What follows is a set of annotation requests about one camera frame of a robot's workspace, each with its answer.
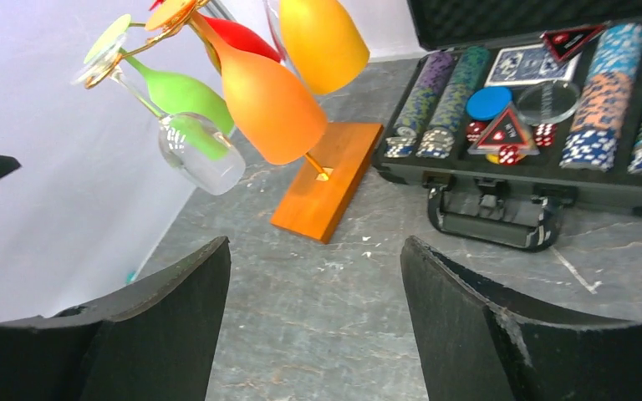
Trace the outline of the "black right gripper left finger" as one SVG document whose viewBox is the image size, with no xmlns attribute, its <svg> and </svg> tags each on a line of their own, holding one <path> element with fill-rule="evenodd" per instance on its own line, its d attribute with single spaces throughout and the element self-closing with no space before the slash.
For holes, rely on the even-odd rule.
<svg viewBox="0 0 642 401">
<path fill-rule="evenodd" d="M 230 275 L 219 236 L 104 297 L 0 322 L 0 400 L 203 400 Z"/>
</svg>

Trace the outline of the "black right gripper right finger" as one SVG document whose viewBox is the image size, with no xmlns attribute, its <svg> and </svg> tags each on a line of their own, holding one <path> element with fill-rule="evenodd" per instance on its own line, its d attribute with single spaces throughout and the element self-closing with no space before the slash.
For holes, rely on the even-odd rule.
<svg viewBox="0 0 642 401">
<path fill-rule="evenodd" d="M 417 237 L 401 255 L 431 400 L 642 400 L 642 322 L 517 292 Z"/>
</svg>

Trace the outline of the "clear wine glass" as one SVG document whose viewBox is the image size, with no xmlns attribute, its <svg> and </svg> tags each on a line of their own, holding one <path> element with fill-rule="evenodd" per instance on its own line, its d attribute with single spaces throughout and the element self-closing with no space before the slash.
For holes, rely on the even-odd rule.
<svg viewBox="0 0 642 401">
<path fill-rule="evenodd" d="M 246 168 L 241 154 L 210 120 L 190 112 L 168 114 L 146 99 L 119 67 L 126 39 L 127 34 L 120 33 L 99 40 L 90 49 L 83 68 L 72 83 L 93 87 L 109 78 L 123 86 L 156 117 L 159 124 L 157 142 L 168 165 L 212 195 L 228 192 Z"/>
</svg>

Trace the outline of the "green wine glass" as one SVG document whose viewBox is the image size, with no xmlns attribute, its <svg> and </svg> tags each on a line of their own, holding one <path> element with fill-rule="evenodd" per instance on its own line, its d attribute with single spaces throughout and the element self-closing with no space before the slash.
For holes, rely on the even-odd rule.
<svg viewBox="0 0 642 401">
<path fill-rule="evenodd" d="M 107 45 L 123 42 L 122 35 L 132 24 L 127 13 L 118 17 L 94 42 L 84 62 L 94 61 Z M 133 56 L 124 58 L 144 79 L 150 100 L 167 114 L 192 112 L 208 118 L 225 135 L 230 135 L 235 123 L 225 100 L 202 81 L 185 74 L 150 69 Z"/>
</svg>

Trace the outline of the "orange wine glass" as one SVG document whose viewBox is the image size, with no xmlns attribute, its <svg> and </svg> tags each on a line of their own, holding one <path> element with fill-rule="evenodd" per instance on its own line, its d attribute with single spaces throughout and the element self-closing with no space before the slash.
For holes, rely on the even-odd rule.
<svg viewBox="0 0 642 401">
<path fill-rule="evenodd" d="M 197 28 L 220 60 L 227 107 L 240 131 L 271 164 L 286 165 L 322 139 L 326 114 L 314 97 L 280 63 L 234 48 L 194 13 L 201 1 L 166 1 L 156 8 L 145 28 L 172 33 L 184 24 Z"/>
</svg>

